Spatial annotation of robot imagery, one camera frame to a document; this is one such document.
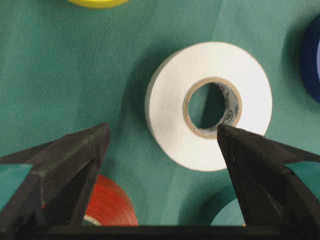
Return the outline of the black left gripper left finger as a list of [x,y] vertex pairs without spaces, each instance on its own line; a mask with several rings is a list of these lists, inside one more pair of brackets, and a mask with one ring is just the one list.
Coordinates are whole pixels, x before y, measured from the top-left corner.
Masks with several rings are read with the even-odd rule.
[[16,240],[39,226],[80,225],[110,144],[96,126],[0,159],[0,237]]

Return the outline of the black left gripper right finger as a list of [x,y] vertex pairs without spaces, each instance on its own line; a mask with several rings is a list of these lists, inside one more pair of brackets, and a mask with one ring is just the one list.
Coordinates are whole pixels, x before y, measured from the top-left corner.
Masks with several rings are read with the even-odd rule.
[[231,228],[232,239],[319,239],[317,154],[227,124],[217,141],[245,221]]

